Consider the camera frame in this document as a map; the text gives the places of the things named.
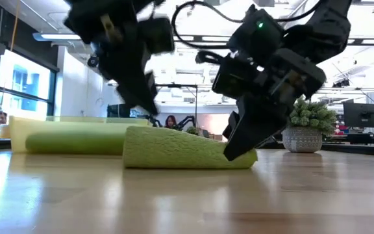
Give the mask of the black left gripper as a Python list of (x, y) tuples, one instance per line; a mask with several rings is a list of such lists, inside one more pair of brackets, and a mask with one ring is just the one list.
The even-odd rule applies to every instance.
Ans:
[(119, 84), (116, 90), (126, 104), (156, 116), (155, 76), (152, 71), (145, 72), (151, 53), (140, 36), (139, 22), (115, 25), (111, 19), (95, 19), (93, 23), (91, 47), (99, 58), (97, 69), (106, 80)]

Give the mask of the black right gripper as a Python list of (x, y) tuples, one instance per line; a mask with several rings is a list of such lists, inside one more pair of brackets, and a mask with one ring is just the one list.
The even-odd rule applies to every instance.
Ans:
[(232, 111), (223, 136), (224, 156), (233, 161), (282, 131), (290, 109), (301, 96), (310, 98), (326, 81), (321, 68), (290, 49), (278, 49), (258, 75), (263, 96), (244, 94)]

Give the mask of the lime green microfiber towel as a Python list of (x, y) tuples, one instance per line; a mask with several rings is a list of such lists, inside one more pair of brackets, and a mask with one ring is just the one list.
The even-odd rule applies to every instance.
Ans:
[(122, 160), (126, 168), (248, 169), (258, 160), (255, 150), (233, 161), (223, 154), (226, 143), (157, 127), (128, 127)]

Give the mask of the yellow translucent plastic basket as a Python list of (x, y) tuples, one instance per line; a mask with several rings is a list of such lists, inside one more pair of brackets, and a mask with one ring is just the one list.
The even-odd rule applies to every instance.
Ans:
[(126, 132), (130, 126), (149, 127), (146, 119), (92, 118), (53, 116), (50, 120), (33, 120), (11, 116), (9, 120), (11, 148), (14, 153), (29, 153), (25, 149), (26, 138), (41, 132)]

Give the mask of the small black monitor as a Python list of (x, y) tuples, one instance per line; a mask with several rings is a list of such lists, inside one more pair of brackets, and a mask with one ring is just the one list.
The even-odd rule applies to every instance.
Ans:
[(126, 103), (109, 105), (106, 110), (108, 118), (129, 118), (131, 114), (131, 106)]

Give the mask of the potted green succulent plant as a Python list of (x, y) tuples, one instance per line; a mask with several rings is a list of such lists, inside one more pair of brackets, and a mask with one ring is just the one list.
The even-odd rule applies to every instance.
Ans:
[(292, 153), (315, 153), (322, 147), (323, 136), (336, 129), (336, 112), (324, 103), (300, 97), (294, 103), (290, 122), (282, 132), (282, 143)]

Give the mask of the large black monitor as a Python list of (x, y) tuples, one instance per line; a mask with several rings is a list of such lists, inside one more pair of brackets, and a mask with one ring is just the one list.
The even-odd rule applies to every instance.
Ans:
[(374, 104), (345, 102), (343, 117), (347, 127), (374, 128)]

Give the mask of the black background stand frame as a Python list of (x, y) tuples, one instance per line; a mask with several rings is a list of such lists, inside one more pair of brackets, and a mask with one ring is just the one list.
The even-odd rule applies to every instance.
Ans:
[[(176, 83), (169, 83), (169, 84), (155, 84), (157, 88), (157, 92), (162, 88), (187, 88), (189, 92), (194, 96), (195, 98), (195, 112), (194, 112), (194, 123), (193, 126), (197, 127), (197, 95), (198, 95), (198, 85), (197, 84), (176, 84)], [(195, 93), (193, 93), (189, 88), (194, 88)]]

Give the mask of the black overhead frame beam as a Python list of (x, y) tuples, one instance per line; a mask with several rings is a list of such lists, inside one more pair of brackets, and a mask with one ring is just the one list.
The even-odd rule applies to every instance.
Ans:
[[(32, 36), (37, 41), (81, 40), (81, 38), (76, 34), (49, 34), (36, 32), (33, 33)], [(187, 42), (197, 43), (225, 43), (229, 40), (229, 36), (181, 35), (181, 38)], [(374, 38), (349, 38), (347, 45), (374, 46)]]

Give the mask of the black metal table frame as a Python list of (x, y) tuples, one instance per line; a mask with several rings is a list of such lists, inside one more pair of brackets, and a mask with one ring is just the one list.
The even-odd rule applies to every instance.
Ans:
[(374, 155), (374, 146), (348, 145), (348, 144), (324, 144), (321, 142), (300, 142), (292, 140), (290, 143), (272, 142), (258, 147), (259, 149), (281, 150), (286, 149), (290, 152), (314, 153), (319, 150), (335, 151), (342, 153), (355, 153), (364, 155)]

